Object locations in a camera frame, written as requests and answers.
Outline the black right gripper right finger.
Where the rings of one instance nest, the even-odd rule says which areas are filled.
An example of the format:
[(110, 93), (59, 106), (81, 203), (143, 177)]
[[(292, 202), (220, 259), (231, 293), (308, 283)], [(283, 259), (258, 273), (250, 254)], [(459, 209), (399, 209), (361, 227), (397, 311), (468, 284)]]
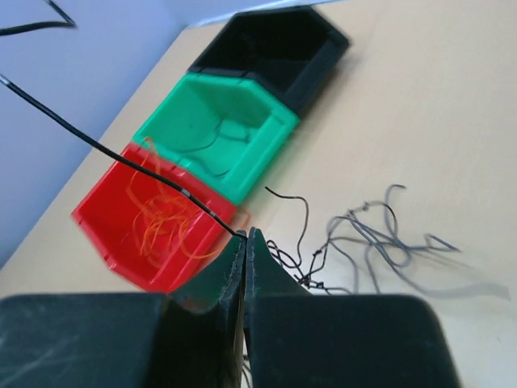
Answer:
[(246, 243), (245, 297), (303, 295), (311, 293), (298, 284), (272, 257), (263, 232), (250, 229)]

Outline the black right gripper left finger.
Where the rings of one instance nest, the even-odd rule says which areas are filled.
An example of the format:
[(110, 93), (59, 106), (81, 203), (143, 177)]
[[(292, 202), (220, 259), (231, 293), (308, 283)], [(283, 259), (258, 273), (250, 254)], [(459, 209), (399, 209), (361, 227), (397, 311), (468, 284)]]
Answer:
[(171, 300), (196, 314), (225, 304), (240, 287), (246, 243), (247, 232), (239, 230), (208, 266), (171, 294)]

